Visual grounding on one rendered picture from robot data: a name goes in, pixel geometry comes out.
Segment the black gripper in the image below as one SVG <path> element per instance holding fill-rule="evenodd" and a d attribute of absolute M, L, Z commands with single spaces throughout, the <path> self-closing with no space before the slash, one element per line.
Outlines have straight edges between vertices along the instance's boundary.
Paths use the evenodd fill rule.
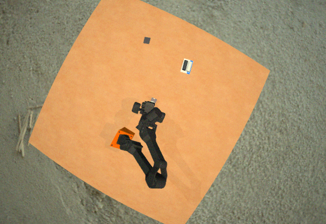
<path fill-rule="evenodd" d="M 143 108 L 142 107 L 140 108 L 140 106 L 141 106 L 140 103 L 135 102 L 134 105 L 133 105 L 133 108 L 132 108 L 132 112 L 138 114 L 138 111 L 140 111 L 140 114 L 142 114 L 142 116 L 146 115 L 147 113 L 145 113 L 145 112 L 143 113 Z M 166 114 L 162 112 L 162 117 L 157 122 L 162 123 L 164 118 L 165 118 L 165 115 Z"/>

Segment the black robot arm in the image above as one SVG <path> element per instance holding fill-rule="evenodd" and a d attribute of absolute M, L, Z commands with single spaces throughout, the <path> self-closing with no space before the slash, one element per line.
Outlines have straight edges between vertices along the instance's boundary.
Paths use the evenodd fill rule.
<path fill-rule="evenodd" d="M 136 128 L 140 131 L 140 138 L 147 144 L 150 154 L 153 158 L 154 165 L 149 163 L 144 154 L 142 153 L 143 146 L 140 142 L 130 139 L 127 134 L 120 134 L 117 139 L 117 144 L 120 145 L 120 150 L 130 153 L 145 174 L 145 181 L 149 188 L 162 189 L 166 186 L 167 182 L 167 165 L 161 150 L 156 142 L 156 129 L 155 124 L 162 117 L 162 112 L 159 108 L 154 107 L 155 103 L 150 101 L 142 102 L 141 107 L 143 113 L 146 115 L 141 116 L 138 126 Z M 148 128 L 151 127 L 152 129 Z M 160 168 L 161 174 L 158 172 Z"/>

